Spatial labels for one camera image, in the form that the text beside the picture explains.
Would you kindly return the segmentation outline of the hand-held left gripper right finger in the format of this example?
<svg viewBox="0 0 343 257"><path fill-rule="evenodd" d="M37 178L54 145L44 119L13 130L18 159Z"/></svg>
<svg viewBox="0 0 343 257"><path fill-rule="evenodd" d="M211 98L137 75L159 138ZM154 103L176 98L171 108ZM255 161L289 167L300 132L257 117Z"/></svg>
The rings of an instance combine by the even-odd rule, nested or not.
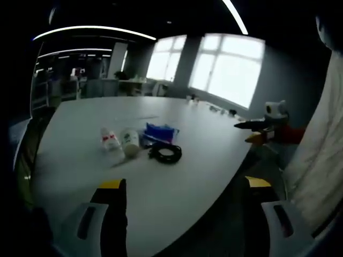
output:
<svg viewBox="0 0 343 257"><path fill-rule="evenodd" d="M244 256L298 256L315 240L300 212L272 185L244 176Z"/></svg>

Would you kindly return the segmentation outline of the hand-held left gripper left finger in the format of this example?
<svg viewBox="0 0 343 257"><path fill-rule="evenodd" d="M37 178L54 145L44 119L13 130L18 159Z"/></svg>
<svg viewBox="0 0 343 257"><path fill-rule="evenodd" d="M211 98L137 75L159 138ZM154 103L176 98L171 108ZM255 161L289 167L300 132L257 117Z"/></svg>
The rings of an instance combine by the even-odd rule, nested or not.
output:
<svg viewBox="0 0 343 257"><path fill-rule="evenodd" d="M126 180L102 183L62 223L64 256L127 256Z"/></svg>

